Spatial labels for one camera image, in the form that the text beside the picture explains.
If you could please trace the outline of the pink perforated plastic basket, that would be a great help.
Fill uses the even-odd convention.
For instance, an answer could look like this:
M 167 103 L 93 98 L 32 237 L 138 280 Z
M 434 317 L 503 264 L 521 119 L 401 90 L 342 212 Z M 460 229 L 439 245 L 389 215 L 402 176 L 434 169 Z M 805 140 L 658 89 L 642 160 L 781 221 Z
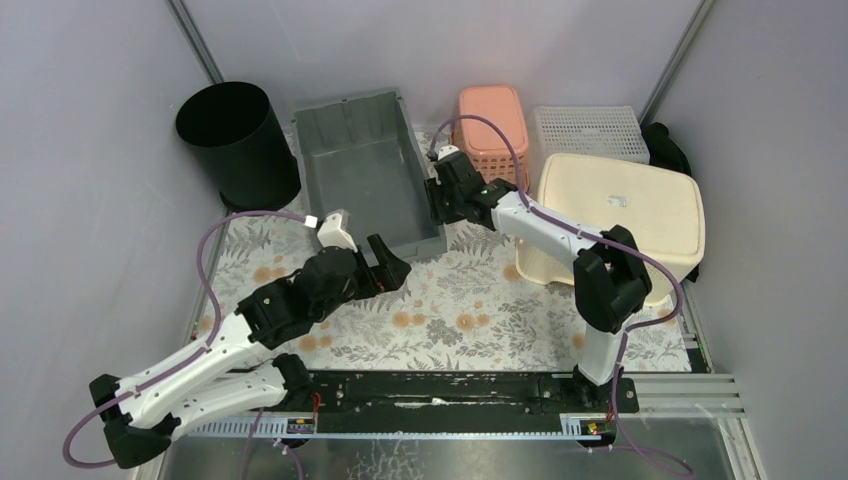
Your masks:
M 529 136 L 517 91 L 507 85 L 466 88 L 459 94 L 457 113 L 462 118 L 452 129 L 451 143 L 468 155 L 484 179 L 502 178 L 528 188 Z

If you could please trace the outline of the grey plastic storage bin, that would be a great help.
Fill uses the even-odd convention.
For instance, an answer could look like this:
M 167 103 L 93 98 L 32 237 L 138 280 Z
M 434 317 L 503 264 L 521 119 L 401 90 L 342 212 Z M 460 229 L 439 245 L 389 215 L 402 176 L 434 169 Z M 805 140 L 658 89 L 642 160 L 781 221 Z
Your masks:
M 430 217 L 427 163 L 399 90 L 313 103 L 291 120 L 309 213 L 347 211 L 347 230 L 367 260 L 374 258 L 372 234 L 406 262 L 446 252 L 446 232 Z

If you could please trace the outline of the white perforated plastic basket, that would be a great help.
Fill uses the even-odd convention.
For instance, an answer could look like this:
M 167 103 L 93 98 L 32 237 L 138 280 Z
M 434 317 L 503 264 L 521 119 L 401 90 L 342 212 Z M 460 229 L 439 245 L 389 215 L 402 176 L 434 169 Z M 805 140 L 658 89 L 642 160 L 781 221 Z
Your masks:
M 630 106 L 541 106 L 529 117 L 534 157 L 573 153 L 647 164 L 648 147 Z

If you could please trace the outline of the cream plastic laundry basket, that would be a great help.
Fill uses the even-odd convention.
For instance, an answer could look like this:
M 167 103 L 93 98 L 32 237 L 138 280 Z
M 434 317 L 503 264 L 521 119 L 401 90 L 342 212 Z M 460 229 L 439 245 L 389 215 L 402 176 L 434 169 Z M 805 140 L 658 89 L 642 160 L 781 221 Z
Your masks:
M 691 177 L 646 164 L 574 153 L 550 155 L 533 199 L 573 224 L 627 228 L 638 249 L 678 281 L 705 253 L 706 223 Z

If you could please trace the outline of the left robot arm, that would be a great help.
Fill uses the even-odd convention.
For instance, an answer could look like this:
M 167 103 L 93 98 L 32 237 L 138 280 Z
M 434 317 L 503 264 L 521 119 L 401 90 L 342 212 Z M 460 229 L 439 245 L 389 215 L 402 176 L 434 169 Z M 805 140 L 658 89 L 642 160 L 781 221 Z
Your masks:
M 290 275 L 257 288 L 219 327 L 156 365 L 118 378 L 103 374 L 89 390 L 100 408 L 112 463 L 140 466 L 194 428 L 251 409 L 288 411 L 314 403 L 309 371 L 296 354 L 237 378 L 220 377 L 237 365 L 304 336 L 348 302 L 399 290 L 412 267 L 377 235 L 368 242 L 376 265 L 358 250 L 321 249 Z

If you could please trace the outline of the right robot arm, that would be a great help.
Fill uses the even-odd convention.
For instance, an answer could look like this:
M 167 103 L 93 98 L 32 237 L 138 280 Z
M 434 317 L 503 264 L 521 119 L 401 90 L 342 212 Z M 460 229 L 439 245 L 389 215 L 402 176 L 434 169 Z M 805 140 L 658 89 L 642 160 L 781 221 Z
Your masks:
M 610 381 L 617 374 L 623 329 L 652 290 L 631 232 L 620 225 L 607 230 L 573 225 L 507 180 L 486 182 L 462 152 L 428 158 L 435 175 L 425 188 L 435 224 L 481 225 L 569 267 L 575 306 L 587 324 L 586 347 L 577 362 L 583 378 L 575 382 L 573 396 L 583 410 L 601 410 L 613 398 Z

